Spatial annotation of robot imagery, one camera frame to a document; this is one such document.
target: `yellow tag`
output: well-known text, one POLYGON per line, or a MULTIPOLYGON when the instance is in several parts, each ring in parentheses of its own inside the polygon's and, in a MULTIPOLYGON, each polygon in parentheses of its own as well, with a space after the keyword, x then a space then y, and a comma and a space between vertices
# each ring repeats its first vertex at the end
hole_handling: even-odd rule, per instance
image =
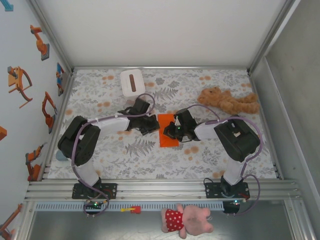
POLYGON ((126 212, 126 211, 131 211, 131 210, 135 210, 135 208, 121 208, 121 212, 126 212))

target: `gray floor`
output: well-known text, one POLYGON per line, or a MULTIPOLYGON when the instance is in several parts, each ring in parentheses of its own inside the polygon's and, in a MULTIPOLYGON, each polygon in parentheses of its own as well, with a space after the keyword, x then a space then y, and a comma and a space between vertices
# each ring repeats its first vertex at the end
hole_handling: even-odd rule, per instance
MULTIPOLYGON (((226 217, 212 211, 213 233, 187 239, 290 240, 291 232, 281 204, 260 201, 250 213, 226 217)), ((176 240, 178 232, 162 233, 159 212, 108 212, 86 218, 82 212, 37 212, 30 240, 176 240)))

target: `orange sponge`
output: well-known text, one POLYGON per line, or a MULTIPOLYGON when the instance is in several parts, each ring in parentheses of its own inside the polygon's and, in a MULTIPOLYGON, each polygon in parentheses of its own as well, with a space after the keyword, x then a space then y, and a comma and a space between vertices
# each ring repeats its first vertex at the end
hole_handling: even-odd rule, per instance
POLYGON ((178 147, 178 139, 171 139, 164 135, 165 127, 169 126, 170 122, 174 122, 175 118, 173 114, 158 114, 158 122, 160 125, 159 129, 159 140, 161 148, 178 147))

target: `red connector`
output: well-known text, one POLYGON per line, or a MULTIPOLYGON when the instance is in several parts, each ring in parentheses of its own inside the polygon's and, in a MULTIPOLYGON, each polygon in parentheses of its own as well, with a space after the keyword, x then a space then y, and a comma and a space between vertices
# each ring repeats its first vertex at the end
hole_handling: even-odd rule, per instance
POLYGON ((130 213, 132 214, 140 214, 141 213, 141 206, 132 206, 134 210, 131 210, 130 213))

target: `red polka dot dress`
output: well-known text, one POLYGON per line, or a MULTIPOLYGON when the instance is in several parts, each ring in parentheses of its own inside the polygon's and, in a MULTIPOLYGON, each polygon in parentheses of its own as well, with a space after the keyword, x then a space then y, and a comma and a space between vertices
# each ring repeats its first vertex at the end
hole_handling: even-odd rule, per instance
POLYGON ((166 227, 169 232, 180 231, 184 225, 182 223, 183 214, 179 211, 168 209, 165 211, 166 227))

